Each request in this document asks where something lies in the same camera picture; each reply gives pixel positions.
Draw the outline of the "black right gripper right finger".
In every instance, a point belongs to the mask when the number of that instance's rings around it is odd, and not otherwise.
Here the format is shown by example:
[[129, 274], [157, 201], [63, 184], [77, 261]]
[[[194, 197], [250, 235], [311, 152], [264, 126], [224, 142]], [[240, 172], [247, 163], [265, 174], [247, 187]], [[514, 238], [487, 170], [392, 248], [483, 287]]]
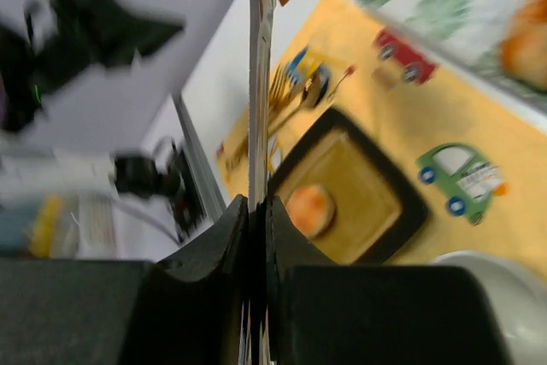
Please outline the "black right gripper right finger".
[[508, 364], [483, 287], [439, 265], [339, 266], [266, 208], [269, 332], [279, 364]]

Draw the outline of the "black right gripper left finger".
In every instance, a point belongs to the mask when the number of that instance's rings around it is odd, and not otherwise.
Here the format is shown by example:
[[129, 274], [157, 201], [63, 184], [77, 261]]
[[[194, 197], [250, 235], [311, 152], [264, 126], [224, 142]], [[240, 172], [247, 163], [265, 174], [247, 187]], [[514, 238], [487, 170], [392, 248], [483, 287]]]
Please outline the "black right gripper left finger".
[[161, 262], [4, 258], [4, 364], [236, 363], [247, 200]]

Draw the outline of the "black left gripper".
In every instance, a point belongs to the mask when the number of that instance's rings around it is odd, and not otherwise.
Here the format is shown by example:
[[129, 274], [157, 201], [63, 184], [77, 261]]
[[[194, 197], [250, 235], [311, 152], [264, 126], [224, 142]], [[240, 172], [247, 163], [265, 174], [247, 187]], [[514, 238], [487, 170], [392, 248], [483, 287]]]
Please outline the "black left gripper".
[[185, 30], [182, 18], [131, 10], [117, 0], [50, 0], [49, 6], [56, 30], [40, 49], [30, 49], [29, 85], [39, 95], [57, 92], [93, 65], [129, 67]]

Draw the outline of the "small round bun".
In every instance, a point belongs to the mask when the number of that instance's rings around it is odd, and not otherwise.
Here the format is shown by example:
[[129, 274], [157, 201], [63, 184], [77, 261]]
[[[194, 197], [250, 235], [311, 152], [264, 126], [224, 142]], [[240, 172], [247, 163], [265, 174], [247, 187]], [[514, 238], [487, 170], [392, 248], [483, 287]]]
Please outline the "small round bun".
[[306, 238], [315, 238], [330, 227], [336, 205], [320, 184], [300, 186], [288, 197], [285, 209], [293, 226]]

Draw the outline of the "silver metal tongs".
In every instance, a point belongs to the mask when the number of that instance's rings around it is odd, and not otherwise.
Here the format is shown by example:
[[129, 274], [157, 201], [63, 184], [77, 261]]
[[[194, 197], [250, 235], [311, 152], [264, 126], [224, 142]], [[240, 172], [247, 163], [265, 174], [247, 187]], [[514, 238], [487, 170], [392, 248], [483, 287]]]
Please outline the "silver metal tongs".
[[250, 0], [249, 62], [249, 240], [246, 364], [268, 364], [266, 326], [266, 209], [268, 96], [275, 0]]

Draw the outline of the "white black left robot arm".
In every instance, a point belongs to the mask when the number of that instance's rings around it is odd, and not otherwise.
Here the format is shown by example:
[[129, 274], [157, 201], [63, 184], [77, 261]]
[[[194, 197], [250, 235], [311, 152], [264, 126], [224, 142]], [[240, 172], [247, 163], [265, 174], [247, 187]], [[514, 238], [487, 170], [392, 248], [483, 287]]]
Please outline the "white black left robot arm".
[[60, 91], [87, 68], [131, 66], [185, 29], [180, 18], [129, 9], [117, 0], [32, 0], [26, 33], [1, 29], [1, 154], [15, 165], [1, 172], [1, 202], [46, 194], [96, 193], [172, 198], [185, 190], [182, 173], [159, 170], [141, 154], [44, 154], [15, 140]]

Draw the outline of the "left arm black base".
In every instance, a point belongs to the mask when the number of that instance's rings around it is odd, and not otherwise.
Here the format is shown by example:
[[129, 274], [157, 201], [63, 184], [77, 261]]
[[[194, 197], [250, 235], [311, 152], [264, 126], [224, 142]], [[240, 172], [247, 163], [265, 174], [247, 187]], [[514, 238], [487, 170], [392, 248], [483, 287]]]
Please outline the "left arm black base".
[[143, 200], [161, 197], [172, 214], [176, 244], [183, 244], [205, 216], [203, 202], [185, 152], [173, 137], [163, 137], [149, 155], [114, 155], [114, 184], [120, 194]]

